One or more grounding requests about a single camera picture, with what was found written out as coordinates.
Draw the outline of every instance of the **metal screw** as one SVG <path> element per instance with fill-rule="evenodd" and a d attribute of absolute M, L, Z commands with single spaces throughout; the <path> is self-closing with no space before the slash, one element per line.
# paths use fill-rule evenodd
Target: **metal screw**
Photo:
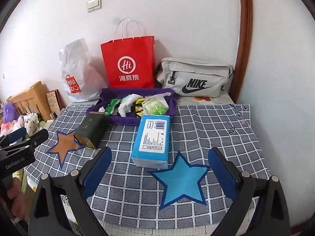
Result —
<path fill-rule="evenodd" d="M 46 174 L 46 173 L 45 173 L 45 174 L 42 174 L 42 179 L 43 179 L 43 180 L 45 180 L 45 179 L 47 179 L 47 178 L 48 178 L 48 174 Z"/>
<path fill-rule="evenodd" d="M 271 180 L 274 181 L 274 182 L 278 182 L 279 181 L 279 178 L 277 176 L 272 176 L 271 177 Z"/>
<path fill-rule="evenodd" d="M 71 176 L 77 176 L 77 175 L 79 175 L 79 170 L 72 170 L 72 171 L 70 172 L 70 175 L 71 175 Z"/>
<path fill-rule="evenodd" d="M 243 176 L 243 177 L 249 177 L 250 174 L 249 174 L 247 171 L 243 171 L 243 172 L 242 172 L 242 176 Z"/>

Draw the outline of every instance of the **zipper pull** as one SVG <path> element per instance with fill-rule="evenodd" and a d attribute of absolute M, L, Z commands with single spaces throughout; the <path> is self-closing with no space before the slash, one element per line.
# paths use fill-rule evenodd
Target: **zipper pull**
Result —
<path fill-rule="evenodd" d="M 175 84 L 175 71 L 173 71 L 172 76 L 170 77 L 168 84 Z"/>

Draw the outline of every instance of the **nike swoosh logo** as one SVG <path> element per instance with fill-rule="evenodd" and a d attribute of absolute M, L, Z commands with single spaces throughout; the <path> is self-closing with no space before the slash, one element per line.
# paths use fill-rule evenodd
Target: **nike swoosh logo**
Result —
<path fill-rule="evenodd" d="M 206 88 L 194 89 L 194 90 L 187 90 L 186 87 L 187 87 L 187 84 L 182 88 L 182 92 L 185 93 L 185 94 L 189 94 L 189 93 L 193 93 L 193 92 L 196 92 L 196 91 L 199 91 L 199 90 L 205 90 L 207 88 L 211 88 L 212 86 L 206 87 Z"/>

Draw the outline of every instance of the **checkered tablecloth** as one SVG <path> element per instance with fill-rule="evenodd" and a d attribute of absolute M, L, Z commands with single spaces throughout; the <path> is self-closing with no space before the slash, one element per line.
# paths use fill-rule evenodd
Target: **checkered tablecloth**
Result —
<path fill-rule="evenodd" d="M 66 175 L 96 155 L 96 150 L 88 148 L 69 153 L 61 169 L 56 154 L 46 153 L 57 142 L 56 131 L 68 133 L 76 129 L 87 108 L 69 106 L 52 124 L 49 139 L 38 147 L 36 162 L 26 168 L 33 181 L 38 183 L 43 173 Z M 178 151 L 191 164 L 208 165 L 209 149 L 218 147 L 240 171 L 268 178 L 262 151 L 249 125 L 248 105 L 179 106 L 172 119 L 169 166 Z M 130 150 L 137 131 L 135 126 L 115 125 L 103 136 L 99 148 L 112 149 L 112 163 L 94 196 L 87 200 L 95 216 L 100 221 L 146 229 L 187 228 L 220 222 L 232 202 L 224 196 L 211 170 L 201 181 L 207 205 L 183 198 L 159 210 L 163 186 L 148 173 L 152 169 L 137 167 L 131 160 Z"/>

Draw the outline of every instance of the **white plastic bag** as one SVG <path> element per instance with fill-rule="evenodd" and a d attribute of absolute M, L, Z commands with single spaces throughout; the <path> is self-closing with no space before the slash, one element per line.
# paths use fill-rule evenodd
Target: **white plastic bag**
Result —
<path fill-rule="evenodd" d="M 79 39 L 59 50 L 63 86 L 71 102 L 84 102 L 100 98 L 107 88 L 103 78 L 91 64 L 85 39 Z"/>

